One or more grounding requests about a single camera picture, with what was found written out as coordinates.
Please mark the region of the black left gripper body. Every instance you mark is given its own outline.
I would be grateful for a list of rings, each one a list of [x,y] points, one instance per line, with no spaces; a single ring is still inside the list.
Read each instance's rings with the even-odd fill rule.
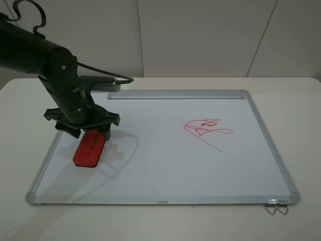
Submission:
[[[94,103],[83,104],[72,110],[48,109],[44,117],[49,121],[54,120],[78,130],[94,130],[106,124],[117,126],[120,123],[118,114],[109,112]]]

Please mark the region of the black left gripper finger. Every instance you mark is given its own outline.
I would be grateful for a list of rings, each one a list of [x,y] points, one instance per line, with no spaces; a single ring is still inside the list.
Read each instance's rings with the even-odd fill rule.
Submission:
[[[111,135],[110,128],[111,128],[111,124],[106,124],[99,127],[99,132],[104,136],[106,141],[109,141],[110,139],[110,135]]]
[[[56,130],[63,131],[69,135],[71,135],[74,138],[79,138],[81,134],[81,130],[71,128],[65,124],[62,124],[60,122],[56,122],[55,125]]]

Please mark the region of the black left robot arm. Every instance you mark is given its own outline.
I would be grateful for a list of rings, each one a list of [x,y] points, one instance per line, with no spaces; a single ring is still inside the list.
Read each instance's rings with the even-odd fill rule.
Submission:
[[[81,131],[98,130],[108,140],[111,125],[120,116],[95,104],[91,91],[117,92],[111,77],[78,76],[77,58],[69,50],[42,40],[14,24],[1,20],[1,67],[36,74],[57,108],[47,109],[46,120],[78,138]]]

